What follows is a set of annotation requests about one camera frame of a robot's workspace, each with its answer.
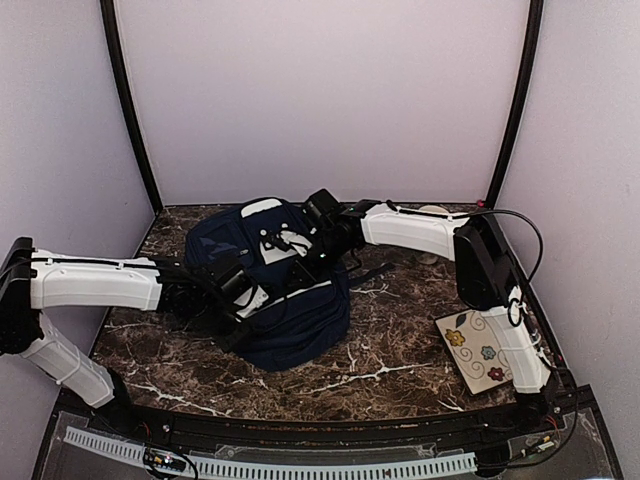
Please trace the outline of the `navy blue student backpack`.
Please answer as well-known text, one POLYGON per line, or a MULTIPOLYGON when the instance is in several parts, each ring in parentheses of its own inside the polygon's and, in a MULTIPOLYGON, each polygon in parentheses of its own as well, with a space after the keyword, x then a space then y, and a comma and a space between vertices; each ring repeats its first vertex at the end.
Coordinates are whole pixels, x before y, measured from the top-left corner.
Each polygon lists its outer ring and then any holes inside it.
POLYGON ((251 333, 230 350, 257 368, 277 372, 326 352, 347 333, 350 291, 393 269, 384 264, 351 277, 340 262, 318 282, 294 285, 289 270, 299 255, 276 235, 291 230, 310 241, 302 206, 284 199, 256 199, 218 212, 186 235, 186 264, 238 259, 268 293, 269 301, 250 316, 251 333))

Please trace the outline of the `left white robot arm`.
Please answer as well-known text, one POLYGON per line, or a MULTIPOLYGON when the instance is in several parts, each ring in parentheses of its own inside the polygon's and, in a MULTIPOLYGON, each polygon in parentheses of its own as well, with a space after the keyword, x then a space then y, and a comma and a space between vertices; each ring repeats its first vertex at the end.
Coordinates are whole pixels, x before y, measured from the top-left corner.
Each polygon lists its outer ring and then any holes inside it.
POLYGON ((204 318, 224 350, 251 329, 249 318, 268 300, 242 263, 224 256, 189 265, 172 257, 75 257, 15 240, 1 266, 1 352, 31 361, 72 390, 120 436, 141 427, 119 376, 95 363, 47 319, 48 308, 120 307, 204 318))

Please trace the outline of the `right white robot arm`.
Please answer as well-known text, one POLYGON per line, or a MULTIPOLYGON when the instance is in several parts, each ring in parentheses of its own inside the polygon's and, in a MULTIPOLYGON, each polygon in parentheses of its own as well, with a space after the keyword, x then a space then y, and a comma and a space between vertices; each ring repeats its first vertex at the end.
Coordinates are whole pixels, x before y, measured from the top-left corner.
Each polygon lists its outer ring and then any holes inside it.
POLYGON ((343 255, 366 245, 394 246, 444 257, 455 265, 459 299, 482 314, 505 352, 512 382, 526 398, 510 413, 521 434, 534 432, 549 416, 552 366, 528 315, 518 266, 496 221, 498 211, 431 213, 390 200, 347 205, 321 189, 302 205, 311 227, 310 246, 291 268, 294 285, 311 285, 343 255))

